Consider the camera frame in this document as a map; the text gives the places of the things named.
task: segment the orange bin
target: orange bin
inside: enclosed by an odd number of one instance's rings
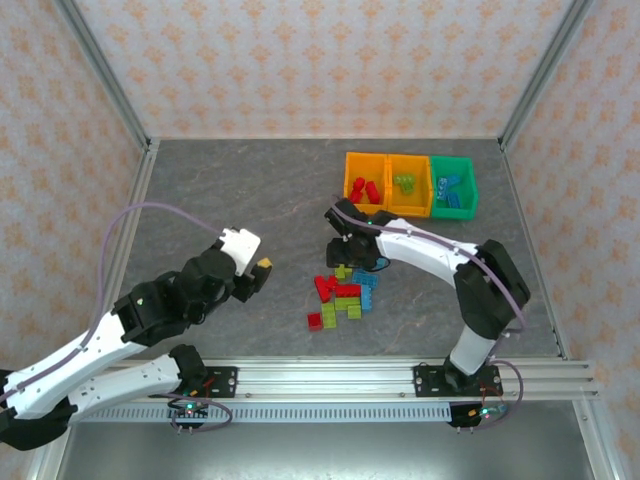
[[[393,184],[394,175],[414,175],[413,193],[402,192]],[[419,155],[389,155],[389,205],[387,210],[401,217],[428,217],[433,204],[433,182],[429,157]]]
[[[373,215],[378,210],[388,210],[389,207],[389,156],[386,153],[347,153],[347,163],[344,171],[344,196],[349,198],[353,190],[353,182],[362,177],[366,182],[375,182],[380,193],[380,204],[369,203],[364,189],[362,203],[356,207],[367,215]]]
[[[402,192],[400,185],[393,184],[394,175],[407,174],[416,178],[413,193],[409,195]],[[372,205],[363,190],[362,203],[356,204],[361,212],[373,215],[378,210],[388,210],[403,217],[431,215],[434,191],[429,157],[348,152],[344,173],[345,197],[349,198],[353,182],[358,177],[375,182],[381,199],[379,205]]]

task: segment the red lego brick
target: red lego brick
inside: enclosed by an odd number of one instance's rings
[[[312,332],[317,332],[324,328],[324,325],[322,324],[322,315],[319,313],[309,313],[307,315],[307,323],[309,324],[309,330]]]
[[[360,192],[362,191],[363,188],[364,188],[364,178],[362,177],[356,178],[356,181],[353,182],[353,191]]]
[[[338,285],[338,279],[335,275],[329,275],[329,280],[327,281],[327,288],[330,292],[333,292]]]
[[[360,200],[362,200],[362,192],[354,190],[351,192],[351,195],[349,195],[349,201],[351,203],[360,203]]]
[[[327,303],[331,300],[331,292],[329,291],[329,287],[327,286],[327,282],[325,282],[324,277],[318,275],[313,279],[313,283],[316,284],[316,290],[318,290],[318,295],[320,295],[322,303]]]
[[[367,192],[367,197],[369,197],[369,202],[373,205],[380,205],[380,194],[375,182],[367,182],[364,189]]]
[[[336,297],[359,297],[362,292],[360,285],[336,285]]]

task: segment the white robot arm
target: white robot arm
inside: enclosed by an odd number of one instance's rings
[[[381,258],[398,260],[443,279],[456,290],[465,327],[445,361],[442,381],[462,394],[515,316],[497,286],[469,257],[486,264],[519,308],[531,297],[504,247],[494,240],[480,246],[449,240],[385,211],[369,218],[347,199],[338,201],[325,218],[340,234],[327,245],[327,266],[373,270]]]
[[[204,376],[206,370],[195,349],[186,346],[142,367],[96,375],[202,323],[230,296],[245,302],[260,291],[271,272],[270,262],[261,260],[246,272],[259,245],[260,238],[247,230],[225,229],[211,248],[187,261],[180,272],[136,285],[120,298],[89,333],[88,342],[83,334],[30,367],[0,370],[0,406],[4,408],[0,441],[28,450],[48,443],[69,422],[100,408],[167,393],[185,380],[195,378],[201,384],[198,375]],[[33,380],[74,350],[77,354],[66,363]]]

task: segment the patterned wall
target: patterned wall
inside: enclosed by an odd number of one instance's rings
[[[640,472],[640,6],[597,1],[509,154],[556,313]]]
[[[497,137],[570,0],[79,0],[147,133]]]
[[[86,328],[140,151],[54,2],[3,2],[0,30],[0,368],[15,369]],[[0,444],[0,477],[29,458]]]

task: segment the gray table surface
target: gray table surface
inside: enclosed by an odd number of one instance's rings
[[[493,140],[166,140],[147,200],[178,206],[222,229],[247,228],[262,238],[256,259],[274,270],[246,304],[234,299],[203,325],[145,351],[152,358],[178,343],[207,357],[227,355],[423,355],[444,357],[463,327],[454,290],[395,262],[379,274],[374,309],[362,321],[341,312],[338,328],[312,333],[306,315],[320,310],[315,275],[328,275],[325,246],[334,231],[324,220],[341,194],[348,151],[459,155],[473,159],[480,200],[474,220],[410,220],[449,238],[502,242],[532,291],[529,328],[504,342],[502,355],[558,354],[531,252],[503,157]],[[215,238],[158,211],[143,211],[121,291],[179,270]]]

